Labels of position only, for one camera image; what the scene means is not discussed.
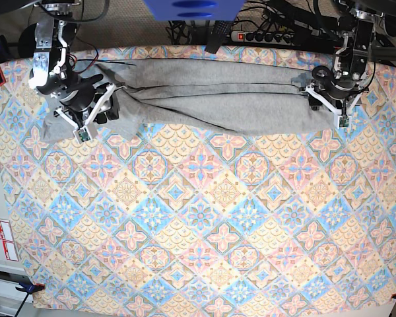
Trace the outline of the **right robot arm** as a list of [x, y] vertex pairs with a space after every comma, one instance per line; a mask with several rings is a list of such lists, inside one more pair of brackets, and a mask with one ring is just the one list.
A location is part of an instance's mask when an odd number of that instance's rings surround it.
[[119, 118], [119, 108], [112, 94], [116, 89], [110, 83], [99, 85], [102, 74], [85, 77], [98, 61], [98, 54], [83, 70], [75, 69], [77, 59], [71, 54], [80, 25], [86, 20], [75, 20], [72, 7], [79, 1], [39, 1], [41, 9], [34, 31], [36, 48], [29, 85], [37, 93], [57, 101], [53, 116], [64, 119], [79, 129], [89, 123], [104, 124]]

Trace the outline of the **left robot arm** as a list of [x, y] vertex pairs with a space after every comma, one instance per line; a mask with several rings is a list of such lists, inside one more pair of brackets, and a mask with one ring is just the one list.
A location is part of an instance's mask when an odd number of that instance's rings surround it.
[[331, 66], [319, 65], [312, 70], [313, 80], [306, 92], [334, 114], [344, 116], [351, 104], [368, 90], [362, 86], [366, 78], [369, 49], [375, 37], [377, 12], [363, 1], [334, 1], [341, 15], [334, 31], [326, 25], [319, 10], [319, 2], [313, 2], [316, 20], [336, 44]]

